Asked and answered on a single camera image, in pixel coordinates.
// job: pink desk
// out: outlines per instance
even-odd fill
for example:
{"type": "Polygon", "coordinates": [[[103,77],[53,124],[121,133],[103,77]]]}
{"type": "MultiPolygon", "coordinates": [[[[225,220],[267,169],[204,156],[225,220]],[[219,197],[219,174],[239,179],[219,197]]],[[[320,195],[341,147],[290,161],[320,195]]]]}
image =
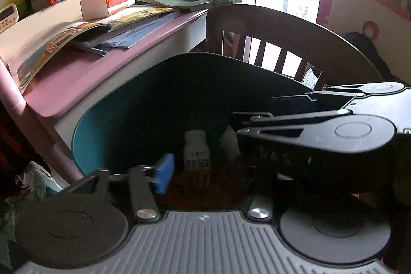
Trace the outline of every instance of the pink desk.
{"type": "Polygon", "coordinates": [[[42,68],[24,97],[0,62],[0,100],[46,163],[72,183],[82,177],[70,151],[80,117],[140,72],[190,51],[206,38],[205,20],[206,11],[181,14],[132,48],[113,49],[104,57],[65,48],[42,68]]]}

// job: teal bin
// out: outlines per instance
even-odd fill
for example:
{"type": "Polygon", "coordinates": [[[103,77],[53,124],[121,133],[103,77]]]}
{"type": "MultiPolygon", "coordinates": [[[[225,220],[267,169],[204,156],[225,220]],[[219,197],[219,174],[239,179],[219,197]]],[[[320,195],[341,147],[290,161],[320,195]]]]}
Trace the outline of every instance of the teal bin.
{"type": "Polygon", "coordinates": [[[206,132],[211,162],[232,112],[269,111],[270,98],[311,89],[283,75],[217,54],[171,57],[132,78],[92,106],[78,122],[71,150],[86,175],[125,173],[154,164],[165,152],[182,160],[184,133],[206,132]]]}

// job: open book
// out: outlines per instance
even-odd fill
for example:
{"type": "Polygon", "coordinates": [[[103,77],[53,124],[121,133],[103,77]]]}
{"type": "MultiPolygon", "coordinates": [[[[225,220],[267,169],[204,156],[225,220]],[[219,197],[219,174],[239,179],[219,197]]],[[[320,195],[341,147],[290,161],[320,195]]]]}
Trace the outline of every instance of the open book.
{"type": "Polygon", "coordinates": [[[8,63],[10,73],[21,92],[27,88],[40,69],[68,42],[76,39],[87,47],[117,34],[135,29],[136,22],[162,13],[175,11],[174,8],[153,6],[132,6],[116,14],[92,22],[65,22],[45,36],[30,43],[24,51],[8,63]]]}

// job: chair backrest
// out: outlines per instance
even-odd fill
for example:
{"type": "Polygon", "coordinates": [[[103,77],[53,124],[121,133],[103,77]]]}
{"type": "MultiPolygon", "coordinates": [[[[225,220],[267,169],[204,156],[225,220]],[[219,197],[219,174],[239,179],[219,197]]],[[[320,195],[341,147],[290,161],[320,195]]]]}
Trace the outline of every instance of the chair backrest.
{"type": "Polygon", "coordinates": [[[287,52],[302,60],[294,79],[301,82],[309,64],[330,85],[383,82],[382,75],[357,48],[332,31],[302,18],[256,5],[213,6],[206,20],[207,51],[222,54],[223,32],[240,34],[236,58],[243,60],[247,36],[260,40],[255,65],[262,66],[267,43],[281,48],[274,71],[281,73],[287,52]]]}

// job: white electronic device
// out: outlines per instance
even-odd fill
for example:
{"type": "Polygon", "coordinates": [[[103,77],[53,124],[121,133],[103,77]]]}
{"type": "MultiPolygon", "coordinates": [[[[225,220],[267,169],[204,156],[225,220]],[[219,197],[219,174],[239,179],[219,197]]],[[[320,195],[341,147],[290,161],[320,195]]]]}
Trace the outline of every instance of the white electronic device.
{"type": "Polygon", "coordinates": [[[17,6],[11,3],[0,10],[0,33],[18,21],[17,6]]]}

